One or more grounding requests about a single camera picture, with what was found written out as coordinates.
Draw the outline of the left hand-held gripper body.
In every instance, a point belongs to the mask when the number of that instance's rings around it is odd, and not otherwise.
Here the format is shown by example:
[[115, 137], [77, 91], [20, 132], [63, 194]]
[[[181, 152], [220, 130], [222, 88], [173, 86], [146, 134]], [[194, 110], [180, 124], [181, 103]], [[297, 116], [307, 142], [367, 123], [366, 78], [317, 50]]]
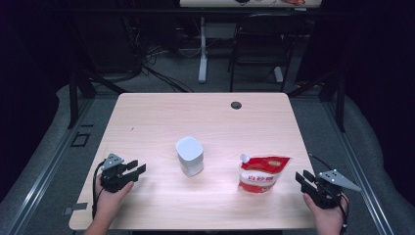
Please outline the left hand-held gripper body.
[[101, 166], [101, 186], [108, 192], [116, 193], [121, 190], [129, 181], [128, 174], [123, 174], [126, 168], [124, 159], [109, 154]]

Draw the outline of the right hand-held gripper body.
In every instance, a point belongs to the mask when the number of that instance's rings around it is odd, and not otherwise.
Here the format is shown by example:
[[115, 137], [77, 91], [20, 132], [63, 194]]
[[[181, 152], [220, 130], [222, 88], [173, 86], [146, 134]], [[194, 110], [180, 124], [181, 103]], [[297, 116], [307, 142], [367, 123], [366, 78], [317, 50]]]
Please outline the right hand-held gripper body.
[[336, 169], [319, 172], [315, 182], [305, 181], [302, 193], [308, 194], [314, 204], [320, 209], [333, 209], [341, 204], [344, 188], [360, 192], [361, 188], [344, 177]]

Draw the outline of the red and white spouted pouch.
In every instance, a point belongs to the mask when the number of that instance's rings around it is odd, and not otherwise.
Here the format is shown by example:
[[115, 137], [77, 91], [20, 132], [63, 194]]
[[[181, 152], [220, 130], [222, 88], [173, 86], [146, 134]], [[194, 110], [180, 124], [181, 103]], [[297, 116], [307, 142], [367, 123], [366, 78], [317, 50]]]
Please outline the red and white spouted pouch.
[[242, 154], [240, 160], [239, 186], [247, 192], [264, 193], [275, 185], [291, 159], [280, 156], [251, 157]]

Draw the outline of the white jar with hinged lid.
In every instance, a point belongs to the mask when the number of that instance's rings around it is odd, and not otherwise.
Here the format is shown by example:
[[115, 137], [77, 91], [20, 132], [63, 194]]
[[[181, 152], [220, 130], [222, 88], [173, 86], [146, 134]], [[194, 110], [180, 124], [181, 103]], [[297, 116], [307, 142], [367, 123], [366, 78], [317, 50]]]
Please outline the white jar with hinged lid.
[[175, 144], [180, 167], [187, 176], [195, 176], [204, 169], [204, 148], [192, 136], [186, 136]]

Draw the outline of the person's left hand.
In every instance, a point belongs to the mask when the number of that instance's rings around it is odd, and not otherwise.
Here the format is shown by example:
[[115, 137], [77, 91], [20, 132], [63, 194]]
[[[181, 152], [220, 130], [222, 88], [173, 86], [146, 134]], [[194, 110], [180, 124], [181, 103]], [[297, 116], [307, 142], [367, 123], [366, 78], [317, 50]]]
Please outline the person's left hand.
[[95, 183], [95, 190], [97, 193], [96, 197], [96, 214], [107, 214], [112, 218], [115, 218], [123, 199], [132, 190], [134, 183], [128, 182], [121, 190], [116, 193], [106, 191], [101, 186], [101, 176], [98, 176], [97, 182]]

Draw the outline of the person's right hand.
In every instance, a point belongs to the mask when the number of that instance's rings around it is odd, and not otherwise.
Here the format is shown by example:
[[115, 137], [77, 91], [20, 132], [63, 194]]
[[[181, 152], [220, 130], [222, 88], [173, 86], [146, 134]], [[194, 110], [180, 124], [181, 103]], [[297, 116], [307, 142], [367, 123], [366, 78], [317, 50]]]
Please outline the person's right hand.
[[344, 214], [348, 211], [348, 198], [343, 195], [341, 207], [320, 209], [308, 194], [303, 194], [303, 200], [310, 209], [318, 235], [341, 235], [344, 226]]

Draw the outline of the grey tape piece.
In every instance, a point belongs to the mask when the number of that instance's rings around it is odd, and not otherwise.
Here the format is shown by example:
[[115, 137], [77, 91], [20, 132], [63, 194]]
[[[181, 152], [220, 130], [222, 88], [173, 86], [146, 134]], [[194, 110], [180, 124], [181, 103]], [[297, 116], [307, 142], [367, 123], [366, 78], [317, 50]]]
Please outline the grey tape piece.
[[87, 209], [88, 204], [87, 203], [79, 203], [79, 204], [73, 204], [70, 207], [66, 207], [63, 211], [63, 214], [69, 215], [72, 214], [75, 211], [83, 211]]

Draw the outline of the black metal stand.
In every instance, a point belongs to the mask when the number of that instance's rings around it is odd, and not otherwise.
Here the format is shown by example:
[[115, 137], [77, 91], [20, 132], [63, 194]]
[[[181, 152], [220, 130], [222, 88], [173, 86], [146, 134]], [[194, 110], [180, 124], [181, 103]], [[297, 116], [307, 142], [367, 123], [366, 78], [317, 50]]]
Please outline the black metal stand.
[[68, 129], [73, 128], [79, 119], [78, 92], [81, 92], [86, 99], [94, 99], [97, 95], [97, 91], [92, 85], [93, 81], [104, 85], [117, 94], [126, 92], [125, 89], [106, 80], [92, 70], [75, 68], [69, 78], [70, 120]]
[[291, 98], [297, 97], [320, 83], [323, 84], [323, 87], [318, 95], [319, 100], [321, 102], [329, 102], [333, 99], [333, 97], [336, 97], [335, 123], [341, 132], [345, 132], [344, 113], [346, 100], [346, 78], [340, 70], [329, 71], [314, 80], [308, 81], [300, 88], [289, 92], [288, 96]]

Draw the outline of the white table leg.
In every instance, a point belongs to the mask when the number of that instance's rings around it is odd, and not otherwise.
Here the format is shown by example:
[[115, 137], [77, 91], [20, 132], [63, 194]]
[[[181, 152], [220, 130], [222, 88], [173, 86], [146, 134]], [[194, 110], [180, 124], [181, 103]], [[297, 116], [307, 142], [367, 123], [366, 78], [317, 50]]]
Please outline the white table leg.
[[207, 55], [207, 40], [206, 40], [206, 22], [204, 18], [201, 18], [200, 37], [201, 37], [201, 57], [200, 57], [200, 68], [199, 68], [198, 81], [200, 83], [205, 83], [207, 81], [208, 55]]

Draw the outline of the black folding chair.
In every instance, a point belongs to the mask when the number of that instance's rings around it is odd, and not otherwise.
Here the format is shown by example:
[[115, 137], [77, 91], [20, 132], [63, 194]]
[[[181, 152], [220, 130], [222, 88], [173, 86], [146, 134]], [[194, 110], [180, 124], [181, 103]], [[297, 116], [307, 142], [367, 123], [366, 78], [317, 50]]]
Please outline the black folding chair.
[[291, 61], [305, 20], [298, 16], [251, 14], [235, 26], [233, 46], [228, 64], [230, 90], [235, 83], [235, 67], [269, 67], [271, 72], [283, 68], [280, 91], [286, 85]]

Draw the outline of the aluminium floor rail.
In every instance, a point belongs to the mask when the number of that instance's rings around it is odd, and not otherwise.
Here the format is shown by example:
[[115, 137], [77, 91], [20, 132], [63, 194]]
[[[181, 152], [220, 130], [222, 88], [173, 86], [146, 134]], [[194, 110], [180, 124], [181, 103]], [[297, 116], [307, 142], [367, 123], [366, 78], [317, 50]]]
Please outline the aluminium floor rail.
[[77, 199], [96, 152], [100, 122], [95, 102], [81, 103], [79, 120], [67, 128], [61, 105], [52, 126], [23, 174], [0, 203], [0, 235], [77, 235], [69, 227], [66, 207]]
[[361, 188], [360, 195], [368, 209], [372, 220], [380, 235], [395, 235], [392, 227], [385, 215], [384, 210], [376, 196], [372, 186], [369, 183], [367, 176], [365, 175], [363, 168], [355, 154], [345, 132], [342, 132], [335, 119], [335, 110], [330, 103], [323, 102], [322, 107], [328, 116], [334, 131], [339, 137], [342, 146], [346, 152], [346, 161], [348, 168], [353, 175], [353, 178], [357, 185]]

